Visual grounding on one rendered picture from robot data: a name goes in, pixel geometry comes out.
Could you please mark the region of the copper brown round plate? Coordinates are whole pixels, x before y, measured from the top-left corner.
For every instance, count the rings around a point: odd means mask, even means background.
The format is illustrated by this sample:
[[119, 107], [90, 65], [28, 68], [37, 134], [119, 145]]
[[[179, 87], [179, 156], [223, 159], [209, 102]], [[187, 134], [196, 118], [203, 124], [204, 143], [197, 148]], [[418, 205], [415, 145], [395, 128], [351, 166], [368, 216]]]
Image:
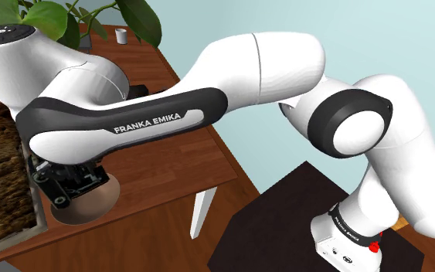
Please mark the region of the copper brown round plate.
[[56, 209], [50, 206], [53, 218], [66, 225], [76, 226], [90, 223], [108, 213], [120, 195], [120, 183], [111, 174], [103, 185], [71, 200], [68, 207]]

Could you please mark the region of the dark robot stand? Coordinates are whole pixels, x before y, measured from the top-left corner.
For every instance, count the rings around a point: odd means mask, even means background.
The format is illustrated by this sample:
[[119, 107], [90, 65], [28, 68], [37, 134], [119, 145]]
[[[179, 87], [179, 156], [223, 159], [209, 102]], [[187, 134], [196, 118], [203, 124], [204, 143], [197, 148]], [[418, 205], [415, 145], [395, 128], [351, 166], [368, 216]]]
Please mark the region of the dark robot stand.
[[211, 272], [338, 272], [316, 252], [311, 220], [347, 193], [304, 162], [229, 221]]

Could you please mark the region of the brown wooden table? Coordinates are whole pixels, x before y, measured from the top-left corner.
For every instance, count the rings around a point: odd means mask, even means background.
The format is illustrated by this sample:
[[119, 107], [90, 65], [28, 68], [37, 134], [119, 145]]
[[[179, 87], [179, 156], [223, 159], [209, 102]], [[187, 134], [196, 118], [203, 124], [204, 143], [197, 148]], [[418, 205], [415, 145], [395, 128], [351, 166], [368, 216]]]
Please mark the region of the brown wooden table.
[[[171, 87], [178, 76], [157, 49], [129, 36], [126, 45], [115, 39], [114, 27], [107, 25], [108, 39], [92, 33], [91, 53], [114, 61], [132, 84], [145, 84], [151, 92]], [[79, 226], [57, 222], [46, 217], [48, 230], [16, 246], [0, 252], [0, 261], [96, 233], [125, 217], [183, 198], [189, 201], [184, 209], [183, 234], [190, 238], [195, 194], [237, 178], [233, 156], [213, 127], [205, 127], [152, 143], [117, 151], [103, 160], [105, 169], [121, 185], [115, 206], [99, 219]]]

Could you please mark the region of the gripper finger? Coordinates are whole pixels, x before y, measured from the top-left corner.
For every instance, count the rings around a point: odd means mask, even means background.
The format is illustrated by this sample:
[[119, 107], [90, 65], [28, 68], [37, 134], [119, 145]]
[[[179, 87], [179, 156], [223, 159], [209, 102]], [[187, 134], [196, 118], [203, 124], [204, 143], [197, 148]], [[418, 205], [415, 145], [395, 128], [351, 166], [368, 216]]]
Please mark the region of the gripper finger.
[[70, 197], [54, 178], [35, 172], [32, 180], [56, 209], [65, 209], [70, 205]]
[[67, 167], [66, 194], [75, 199], [109, 181], [104, 168], [99, 165], [72, 165]]

